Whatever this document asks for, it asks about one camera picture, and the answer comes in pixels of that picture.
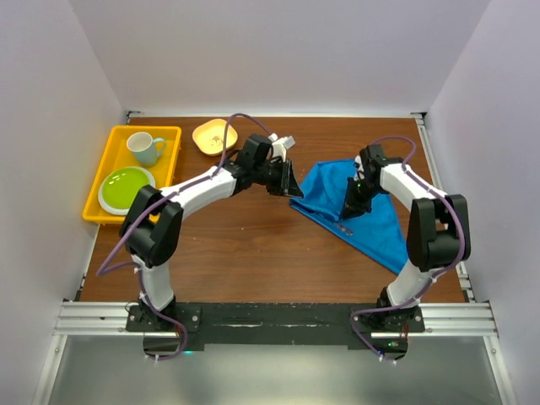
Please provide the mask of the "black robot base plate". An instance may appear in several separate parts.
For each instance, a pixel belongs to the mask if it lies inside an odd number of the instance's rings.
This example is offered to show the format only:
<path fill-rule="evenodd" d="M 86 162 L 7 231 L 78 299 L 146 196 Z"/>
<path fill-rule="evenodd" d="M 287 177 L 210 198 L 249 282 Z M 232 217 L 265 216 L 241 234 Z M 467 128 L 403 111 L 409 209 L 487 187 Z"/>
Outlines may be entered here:
<path fill-rule="evenodd" d="M 179 303 L 169 317 L 187 331 L 188 351 L 209 345 L 310 345 L 405 354 L 408 337 L 424 332 L 419 307 L 371 313 L 368 304 Z"/>

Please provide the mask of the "iridescent metal fork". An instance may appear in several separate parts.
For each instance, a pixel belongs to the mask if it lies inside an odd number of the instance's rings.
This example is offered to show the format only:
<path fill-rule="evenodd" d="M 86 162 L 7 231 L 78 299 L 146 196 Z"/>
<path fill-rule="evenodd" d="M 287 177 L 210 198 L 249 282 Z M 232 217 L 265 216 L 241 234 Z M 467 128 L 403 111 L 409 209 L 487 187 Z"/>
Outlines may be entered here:
<path fill-rule="evenodd" d="M 346 226 L 344 226 L 342 224 L 335 224 L 335 226 L 339 230 L 341 230 L 345 235 L 353 235 L 354 234 L 354 232 L 350 228 L 348 228 L 348 227 L 346 227 Z"/>

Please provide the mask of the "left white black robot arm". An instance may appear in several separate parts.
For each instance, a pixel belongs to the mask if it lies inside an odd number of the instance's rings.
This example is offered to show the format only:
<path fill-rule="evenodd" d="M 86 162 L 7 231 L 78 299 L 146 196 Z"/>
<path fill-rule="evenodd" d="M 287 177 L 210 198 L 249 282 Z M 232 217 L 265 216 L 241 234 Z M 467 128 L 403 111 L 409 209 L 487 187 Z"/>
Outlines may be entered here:
<path fill-rule="evenodd" d="M 139 190 L 121 226 L 121 240 L 135 263 L 145 321 L 156 331 L 169 329 L 176 318 L 176 297 L 170 286 L 169 260 L 190 215 L 243 192 L 264 186 L 277 197 L 302 197 L 287 152 L 292 136 L 252 134 L 243 147 L 189 181 L 160 190 Z"/>

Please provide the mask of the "blue cloth napkin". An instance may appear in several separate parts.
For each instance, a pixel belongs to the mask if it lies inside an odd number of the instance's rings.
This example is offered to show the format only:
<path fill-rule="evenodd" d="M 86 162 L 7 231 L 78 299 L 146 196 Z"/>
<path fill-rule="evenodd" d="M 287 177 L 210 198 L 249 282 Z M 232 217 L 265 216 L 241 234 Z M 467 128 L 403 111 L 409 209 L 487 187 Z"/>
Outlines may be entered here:
<path fill-rule="evenodd" d="M 370 213 L 352 219 L 339 218 L 347 179 L 354 174 L 352 159 L 315 163 L 300 184 L 304 197 L 291 199 L 290 207 L 398 275 L 408 255 L 397 213 L 389 196 L 375 196 Z M 345 235 L 335 224 L 350 228 L 354 234 Z"/>

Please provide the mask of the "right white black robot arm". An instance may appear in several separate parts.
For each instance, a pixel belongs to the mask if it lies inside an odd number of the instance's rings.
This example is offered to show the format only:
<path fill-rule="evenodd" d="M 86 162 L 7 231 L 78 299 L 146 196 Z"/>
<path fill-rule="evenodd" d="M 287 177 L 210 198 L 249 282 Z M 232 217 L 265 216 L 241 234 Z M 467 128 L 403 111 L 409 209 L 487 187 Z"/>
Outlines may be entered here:
<path fill-rule="evenodd" d="M 371 212 L 372 200 L 379 194 L 393 195 L 409 211 L 408 260 L 373 308 L 351 315 L 352 321 L 376 321 L 381 329 L 393 332 L 444 273 L 469 258 L 467 200 L 430 185 L 405 159 L 386 156 L 378 143 L 361 149 L 354 165 L 356 173 L 347 180 L 341 219 Z"/>

